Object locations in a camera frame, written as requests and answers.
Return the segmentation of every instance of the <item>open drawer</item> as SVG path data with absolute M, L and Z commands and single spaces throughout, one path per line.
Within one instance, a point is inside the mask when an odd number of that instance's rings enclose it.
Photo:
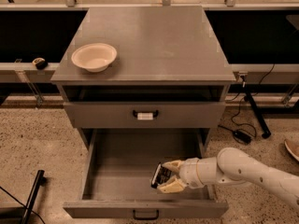
M 71 217 L 156 219 L 221 217 L 227 203 L 213 187 L 162 194 L 150 186 L 159 162 L 200 157 L 195 129 L 94 130 L 80 198 L 65 203 Z

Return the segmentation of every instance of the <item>closed drawer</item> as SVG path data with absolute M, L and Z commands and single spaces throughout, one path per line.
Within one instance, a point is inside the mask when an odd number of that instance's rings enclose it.
M 150 186 L 159 162 L 200 157 L 201 145 L 197 129 L 97 130 L 80 199 L 64 209 L 71 217 L 220 217 L 228 205 L 214 200 L 212 187 L 161 194 Z
M 213 128 L 224 102 L 65 103 L 75 128 Z

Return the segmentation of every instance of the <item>black stand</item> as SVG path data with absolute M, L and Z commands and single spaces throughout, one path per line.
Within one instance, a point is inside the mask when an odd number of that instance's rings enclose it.
M 30 195 L 27 200 L 26 207 L 15 207 L 15 208 L 0 208 L 0 219 L 17 218 L 20 219 L 20 224 L 27 224 L 32 209 L 35 205 L 36 196 L 38 194 L 39 187 L 45 182 L 44 170 L 38 170 L 36 180 L 31 188 Z
M 265 123 L 265 121 L 263 119 L 262 113 L 260 112 L 260 110 L 259 110 L 258 106 L 256 105 L 254 99 L 252 98 L 252 95 L 251 95 L 249 89 L 247 87 L 244 87 L 244 92 L 246 94 L 246 98 L 248 99 L 248 101 L 251 104 L 251 107 L 252 107 L 252 110 L 255 114 L 255 117 L 258 119 L 258 121 L 260 122 L 260 125 L 263 129 L 262 137 L 263 138 L 270 137 L 271 132 L 269 131 L 268 126 L 267 126 L 267 124 Z

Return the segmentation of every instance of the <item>label on drawer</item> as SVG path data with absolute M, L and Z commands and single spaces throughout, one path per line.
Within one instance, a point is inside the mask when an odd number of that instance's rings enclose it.
M 153 120 L 153 114 L 152 113 L 138 113 L 137 119 L 138 120 Z

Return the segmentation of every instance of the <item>white bowl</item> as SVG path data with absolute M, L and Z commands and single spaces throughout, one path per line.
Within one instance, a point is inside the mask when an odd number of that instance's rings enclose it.
M 76 49 L 72 55 L 74 65 L 90 72 L 104 71 L 115 60 L 117 51 L 104 43 L 94 43 Z

